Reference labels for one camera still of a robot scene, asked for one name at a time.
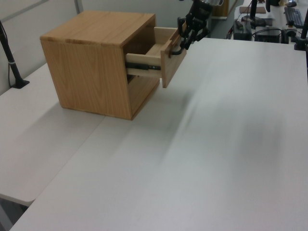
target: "white table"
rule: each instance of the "white table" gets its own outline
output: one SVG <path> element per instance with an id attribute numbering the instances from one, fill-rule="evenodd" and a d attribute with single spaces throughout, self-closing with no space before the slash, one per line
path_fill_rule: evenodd
<path id="1" fill-rule="evenodd" d="M 133 121 L 106 117 L 12 231 L 305 230 L 307 141 L 305 53 L 206 38 Z"/>
<path id="2" fill-rule="evenodd" d="M 29 206 L 104 116 L 63 109 L 47 65 L 0 96 L 0 198 Z"/>

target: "cabinet side panel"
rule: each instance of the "cabinet side panel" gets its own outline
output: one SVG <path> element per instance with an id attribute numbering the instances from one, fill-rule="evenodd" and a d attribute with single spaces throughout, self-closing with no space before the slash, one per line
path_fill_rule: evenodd
<path id="1" fill-rule="evenodd" d="M 121 48 L 41 43 L 62 107 L 131 119 Z"/>

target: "floor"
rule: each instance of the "floor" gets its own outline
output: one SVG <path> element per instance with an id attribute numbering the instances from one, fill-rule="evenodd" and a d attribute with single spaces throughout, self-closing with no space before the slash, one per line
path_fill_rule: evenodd
<path id="1" fill-rule="evenodd" d="M 212 19 L 211 38 L 224 39 L 229 29 L 233 26 L 235 7 L 242 5 L 244 0 L 237 0 L 234 8 L 231 10 L 226 20 Z"/>

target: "black lamp arm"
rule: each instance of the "black lamp arm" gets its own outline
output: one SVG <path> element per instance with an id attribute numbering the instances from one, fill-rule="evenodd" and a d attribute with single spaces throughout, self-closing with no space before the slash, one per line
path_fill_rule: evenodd
<path id="1" fill-rule="evenodd" d="M 0 21 L 0 41 L 1 41 L 2 47 L 4 49 L 5 55 L 8 59 L 9 65 L 12 69 L 12 72 L 15 76 L 15 84 L 12 85 L 12 88 L 21 89 L 25 85 L 27 85 L 29 83 L 29 81 L 23 80 L 21 78 L 20 74 L 19 74 L 17 65 L 16 65 L 15 60 L 13 58 L 13 54 L 11 52 L 11 49 L 10 49 L 8 40 L 6 38 L 6 34 L 5 34 L 5 31 L 4 31 L 4 28 L 3 28 L 1 21 Z"/>

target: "lamp base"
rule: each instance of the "lamp base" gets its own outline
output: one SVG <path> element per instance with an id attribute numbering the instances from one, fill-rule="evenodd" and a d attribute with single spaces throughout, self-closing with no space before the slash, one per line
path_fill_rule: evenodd
<path id="1" fill-rule="evenodd" d="M 17 88 L 17 89 L 21 89 L 23 88 L 25 85 L 27 85 L 28 83 L 30 83 L 27 80 L 24 80 L 23 83 L 19 83 L 19 84 L 13 84 L 12 88 Z"/>
<path id="2" fill-rule="evenodd" d="M 266 21 L 263 18 L 244 16 L 242 22 L 250 22 L 250 26 L 255 29 L 257 26 L 266 26 Z"/>

